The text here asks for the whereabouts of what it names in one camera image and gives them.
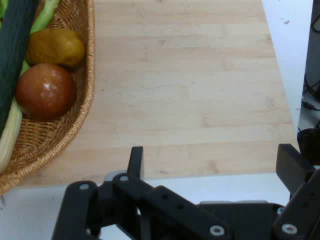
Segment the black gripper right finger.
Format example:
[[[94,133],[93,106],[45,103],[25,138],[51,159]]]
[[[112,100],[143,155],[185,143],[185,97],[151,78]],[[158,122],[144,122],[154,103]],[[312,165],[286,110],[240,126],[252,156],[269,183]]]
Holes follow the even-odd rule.
[[[320,238],[320,170],[291,144],[277,150],[276,174],[290,193],[289,202],[272,225],[277,240]]]

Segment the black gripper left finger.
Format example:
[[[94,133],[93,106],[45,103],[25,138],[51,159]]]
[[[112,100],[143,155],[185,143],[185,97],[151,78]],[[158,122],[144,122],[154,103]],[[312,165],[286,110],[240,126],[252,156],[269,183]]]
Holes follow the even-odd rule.
[[[55,240],[97,240],[116,225],[133,240],[229,240],[231,227],[164,186],[141,179],[143,148],[131,149],[127,171],[97,185],[70,184],[53,231]]]

